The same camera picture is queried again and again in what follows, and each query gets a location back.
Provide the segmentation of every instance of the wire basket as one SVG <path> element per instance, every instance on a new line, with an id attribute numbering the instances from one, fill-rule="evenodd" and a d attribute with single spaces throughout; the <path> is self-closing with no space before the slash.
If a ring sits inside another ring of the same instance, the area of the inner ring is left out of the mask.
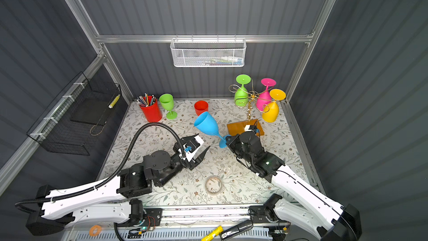
<path id="1" fill-rule="evenodd" d="M 232 42 L 171 40 L 175 67 L 243 67 L 246 49 L 245 39 Z"/>
<path id="2" fill-rule="evenodd" d="M 35 123 L 27 135 L 48 152 L 89 155 L 114 110 L 109 104 L 119 94 L 119 84 L 85 79 L 63 96 L 66 100 L 53 115 L 43 118 L 42 127 Z"/>

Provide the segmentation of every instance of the orange board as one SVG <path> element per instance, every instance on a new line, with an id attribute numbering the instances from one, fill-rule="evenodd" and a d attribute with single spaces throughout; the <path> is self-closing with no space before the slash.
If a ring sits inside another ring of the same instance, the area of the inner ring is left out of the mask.
<path id="1" fill-rule="evenodd" d="M 254 125 L 255 122 L 257 122 L 257 128 L 260 130 L 260 136 L 265 135 L 265 132 L 263 131 L 263 128 L 261 127 L 261 124 L 258 119 L 251 119 L 249 122 L 241 121 L 241 122 L 227 124 L 227 130 L 229 131 L 230 136 L 235 136 L 236 134 L 243 133 L 245 131 L 244 130 L 245 126 Z"/>

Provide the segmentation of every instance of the black cable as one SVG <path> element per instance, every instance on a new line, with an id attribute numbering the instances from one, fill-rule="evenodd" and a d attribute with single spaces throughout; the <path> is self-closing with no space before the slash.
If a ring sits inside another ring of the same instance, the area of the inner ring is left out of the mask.
<path id="1" fill-rule="evenodd" d="M 117 239 L 119 239 L 119 241 L 125 241 L 125 240 L 123 240 L 123 238 L 120 236 L 119 231 L 117 230 L 117 223 L 115 222 L 115 223 L 113 223 L 113 225 L 114 225 L 114 232 L 116 233 L 116 237 L 117 237 Z"/>
<path id="2" fill-rule="evenodd" d="M 288 174 L 288 173 L 286 173 L 285 171 L 282 171 L 282 170 L 275 170 L 275 171 L 273 171 L 273 172 L 271 172 L 270 174 L 272 174 L 272 173 L 274 173 L 274 172 L 276 172 L 276 171 L 279 171 L 279 172 L 282 172 L 282 173 L 285 173 L 285 174 L 287 174 L 288 176 L 290 176 L 293 180 L 296 180 L 295 178 L 293 178 L 293 176 L 291 176 L 290 174 Z M 348 224 L 348 226 L 349 226 L 349 228 L 350 228 L 350 230 L 352 231 L 352 233 L 354 234 L 354 237 L 355 237 L 355 240 L 358 240 L 358 238 L 356 237 L 356 234 L 355 234 L 355 232 L 354 232 L 354 230 L 352 229 L 352 227 L 349 225 L 349 223 L 345 220 L 345 218 L 344 217 L 342 217 L 342 215 L 340 215 L 339 214 L 339 212 L 337 212 L 333 207 L 331 207 L 329 204 L 327 204 L 324 200 L 322 200 L 321 198 L 319 198 L 318 197 L 318 195 L 316 195 L 316 194 L 314 194 L 311 190 L 309 190 L 306 186 L 304 186 L 303 184 L 301 184 L 299 181 L 297 181 L 300 185 L 302 185 L 303 186 L 303 188 L 305 188 L 306 190 L 308 190 L 311 194 L 313 194 L 316 198 L 318 198 L 319 200 L 321 200 L 321 201 L 323 201 L 323 203 L 324 203 L 324 205 L 327 205 L 329 208 L 331 208 L 334 212 L 336 212 L 336 214 L 338 214 L 339 215 L 339 217 L 341 217 L 342 219 L 343 219 L 343 221 L 344 222 L 346 222 L 346 224 Z"/>
<path id="3" fill-rule="evenodd" d="M 279 220 L 278 220 L 278 231 L 280 232 L 280 235 L 282 236 L 283 235 L 283 233 L 281 233 L 281 228 L 280 228 L 280 222 L 279 222 Z M 286 234 L 284 234 L 284 238 L 282 239 L 283 241 L 285 241 L 286 240 L 286 238 L 287 238 L 287 235 Z"/>
<path id="4" fill-rule="evenodd" d="M 137 141 L 139 135 L 141 134 L 141 132 L 143 130 L 145 130 L 147 127 L 151 127 L 151 126 L 159 126 L 159 127 L 163 127 L 165 129 L 167 129 L 177 140 L 178 144 L 180 147 L 183 147 L 183 143 L 180 140 L 180 137 L 177 135 L 177 133 L 175 133 L 175 131 L 172 130 L 171 127 L 163 124 L 163 123 L 158 123 L 158 122 L 152 122 L 152 123 L 147 123 L 145 125 L 143 125 L 142 127 L 140 127 L 137 132 L 135 133 L 134 137 L 132 138 L 131 143 L 129 144 L 128 150 L 126 151 L 125 157 L 123 158 L 122 162 L 120 163 L 119 167 L 115 170 L 115 172 L 113 172 L 113 174 L 111 174 L 107 179 L 105 179 L 104 181 L 102 181 L 101 183 L 90 187 L 88 189 L 85 190 L 81 190 L 79 192 L 75 192 L 75 193 L 69 193 L 67 195 L 60 195 L 60 196 L 55 196 L 52 198 L 37 198 L 37 199 L 25 199 L 22 201 L 19 201 L 17 203 L 15 203 L 15 207 L 23 212 L 26 213 L 32 213 L 35 212 L 35 210 L 32 210 L 30 208 L 27 208 L 23 205 L 25 204 L 36 204 L 36 203 L 46 203 L 46 202 L 50 202 L 50 201 L 58 201 L 58 200 L 63 200 L 63 199 L 67 199 L 70 197 L 75 197 L 78 195 L 82 195 L 84 193 L 88 193 L 95 189 L 98 189 L 102 186 L 104 186 L 106 183 L 108 183 L 109 181 L 111 181 L 115 176 L 117 176 L 117 174 L 119 174 L 119 172 L 122 170 L 123 166 L 125 165 L 126 161 L 128 160 L 129 155 L 131 154 L 132 148 L 134 147 L 135 142 Z"/>
<path id="5" fill-rule="evenodd" d="M 265 215 L 265 212 L 258 212 L 258 211 L 255 211 L 254 209 L 252 209 L 252 208 L 249 208 L 248 209 L 248 214 L 249 215 L 251 215 L 251 216 L 256 216 L 256 214 L 262 214 L 263 216 Z"/>

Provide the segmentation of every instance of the wine glass base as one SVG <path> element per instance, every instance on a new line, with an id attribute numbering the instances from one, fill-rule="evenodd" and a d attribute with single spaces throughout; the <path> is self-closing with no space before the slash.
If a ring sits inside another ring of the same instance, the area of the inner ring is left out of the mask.
<path id="1" fill-rule="evenodd" d="M 167 113 L 167 118 L 168 119 L 175 119 L 175 118 L 177 118 L 177 112 L 175 112 L 175 111 L 168 112 Z"/>

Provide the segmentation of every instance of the zip tie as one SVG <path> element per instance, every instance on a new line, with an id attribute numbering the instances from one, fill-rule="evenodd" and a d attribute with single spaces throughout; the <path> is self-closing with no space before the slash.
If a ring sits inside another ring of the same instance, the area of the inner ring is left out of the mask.
<path id="1" fill-rule="evenodd" d="M 58 121 L 57 121 L 57 120 L 55 120 L 55 117 L 53 117 L 53 116 L 51 116 L 51 117 L 45 117 L 44 119 L 50 119 L 50 120 L 52 120 L 53 122 L 55 122 L 55 124 L 58 124 Z"/>
<path id="2" fill-rule="evenodd" d="M 70 98 L 70 99 L 72 99 L 72 101 L 74 102 L 74 99 L 73 99 L 73 96 L 72 96 L 72 95 L 62 96 L 62 98 Z"/>
<path id="3" fill-rule="evenodd" d="M 85 88 L 85 86 L 83 85 L 83 83 L 73 83 L 73 85 L 82 85 L 83 88 Z"/>

